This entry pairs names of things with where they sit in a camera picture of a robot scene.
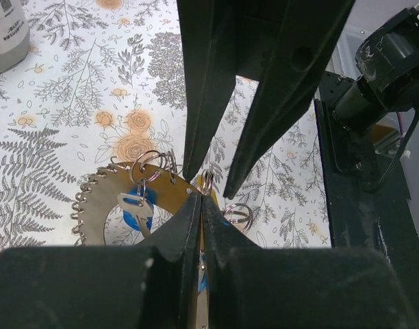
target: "floral tablecloth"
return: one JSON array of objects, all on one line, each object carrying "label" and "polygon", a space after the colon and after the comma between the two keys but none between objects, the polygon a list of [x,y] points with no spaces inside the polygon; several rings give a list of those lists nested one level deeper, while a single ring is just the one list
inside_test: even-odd
[{"label": "floral tablecloth", "polygon": [[[22,0],[31,27],[24,61],[0,74],[0,250],[70,245],[79,185],[111,156],[150,149],[183,154],[186,93],[173,0]],[[227,168],[257,82],[237,78],[203,169],[216,174],[222,208]],[[255,214],[262,247],[330,246],[313,108],[255,165],[233,202]],[[167,220],[158,211],[154,226]],[[137,231],[110,213],[108,243]]]}]

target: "metal key ring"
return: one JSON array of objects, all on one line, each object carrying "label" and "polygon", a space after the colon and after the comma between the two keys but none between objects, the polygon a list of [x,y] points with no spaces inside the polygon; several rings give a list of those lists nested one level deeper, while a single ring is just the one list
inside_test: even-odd
[{"label": "metal key ring", "polygon": [[166,157],[167,157],[168,171],[170,171],[170,180],[173,184],[176,184],[175,176],[177,175],[177,165],[176,165],[175,153],[173,152],[173,149],[167,152]]},{"label": "metal key ring", "polygon": [[223,216],[227,215],[237,215],[241,216],[242,218],[239,219],[226,219],[231,224],[243,224],[249,220],[249,214],[246,214],[245,212],[239,211],[239,210],[229,210],[226,211],[226,209],[223,211]]},{"label": "metal key ring", "polygon": [[[139,161],[139,160],[141,160],[141,158],[142,158],[143,156],[146,156],[146,155],[147,155],[147,154],[149,154],[149,153],[156,153],[156,155],[154,155],[154,156],[150,156],[150,157],[149,157],[149,158],[147,158],[146,160],[142,161],[142,162],[140,163],[140,171],[143,173],[143,172],[144,172],[144,170],[145,170],[145,169],[144,169],[144,166],[145,166],[145,165],[147,165],[150,161],[156,160],[156,159],[158,159],[158,158],[161,158],[160,168],[163,168],[163,164],[164,164],[163,159],[165,159],[166,154],[161,153],[161,152],[156,151],[156,150],[152,150],[152,151],[147,151],[147,152],[144,152],[143,154],[141,154],[140,156],[138,156],[138,158],[137,158],[137,159],[135,160],[135,162],[132,164],[132,168],[130,169],[130,180],[131,180],[131,181],[132,181],[132,183],[134,183],[135,185],[139,185],[139,183],[135,182],[134,178],[132,177],[132,173],[134,172],[135,166],[139,163],[138,161]],[[158,177],[160,176],[160,174],[161,174],[161,173],[160,173],[159,171],[155,171],[155,172],[153,173],[153,175],[152,175],[150,178],[146,179],[146,183],[150,183],[150,182],[154,181],[156,178],[158,178]]]},{"label": "metal key ring", "polygon": [[[82,202],[75,202],[75,211],[71,218],[78,220],[74,229],[79,232],[77,245],[105,245],[105,222],[107,216],[117,205],[116,196],[120,193],[128,193],[135,188],[135,184],[129,179],[129,168],[132,162],[114,163],[116,171],[111,171],[107,178],[100,174],[97,176],[97,184],[90,185],[90,190],[83,190]],[[154,182],[147,184],[147,188],[156,192],[155,205],[166,210],[170,214],[176,214],[191,192],[197,189],[182,178],[177,178],[176,185],[170,182],[170,173],[167,170],[148,164],[146,174],[160,172],[160,176]],[[135,170],[135,181],[140,182],[144,177],[138,169]]]},{"label": "metal key ring", "polygon": [[[241,204],[241,203],[232,204],[232,205],[226,207],[226,209],[224,209],[222,211],[222,214],[223,214],[223,216],[225,216],[227,213],[230,213],[234,208],[238,208],[238,207],[245,207],[248,210],[249,216],[247,217],[248,220],[247,220],[246,226],[241,230],[241,232],[243,234],[247,234],[247,232],[249,232],[249,230],[251,229],[252,224],[253,224],[253,211],[247,204]],[[227,218],[225,218],[225,219],[231,224],[240,223],[240,222],[236,223],[236,221],[232,221],[231,219],[227,219]]]},{"label": "metal key ring", "polygon": [[212,192],[212,182],[214,180],[214,174],[210,170],[204,170],[202,173],[203,183],[202,183],[202,194],[211,195]]},{"label": "metal key ring", "polygon": [[138,205],[139,207],[143,207],[144,200],[146,199],[146,180],[144,178],[141,178],[140,183],[138,185],[138,195],[142,196],[142,200]]},{"label": "metal key ring", "polygon": [[182,171],[183,171],[183,165],[182,165],[182,164],[177,164],[177,165],[176,165],[176,167],[177,167],[177,168],[179,168],[179,167],[181,168],[181,170],[180,170],[180,171],[178,171],[177,175],[182,174]]}]

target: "plastic bottle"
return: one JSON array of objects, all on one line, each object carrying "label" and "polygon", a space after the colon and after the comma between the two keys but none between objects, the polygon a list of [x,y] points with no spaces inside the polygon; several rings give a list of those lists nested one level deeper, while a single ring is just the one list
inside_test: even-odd
[{"label": "plastic bottle", "polygon": [[19,0],[0,0],[0,73],[25,58],[29,39],[29,24]]}]

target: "silver key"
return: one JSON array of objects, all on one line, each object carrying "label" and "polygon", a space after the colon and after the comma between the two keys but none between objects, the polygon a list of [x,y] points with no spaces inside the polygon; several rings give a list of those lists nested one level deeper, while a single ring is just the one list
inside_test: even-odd
[{"label": "silver key", "polygon": [[[149,217],[153,216],[153,208],[144,197],[132,195],[127,193],[120,193],[117,195],[118,204],[121,209],[130,213],[138,222],[142,236],[146,239],[150,236],[150,230],[147,227]],[[126,199],[136,201],[137,204],[126,202]]]}]

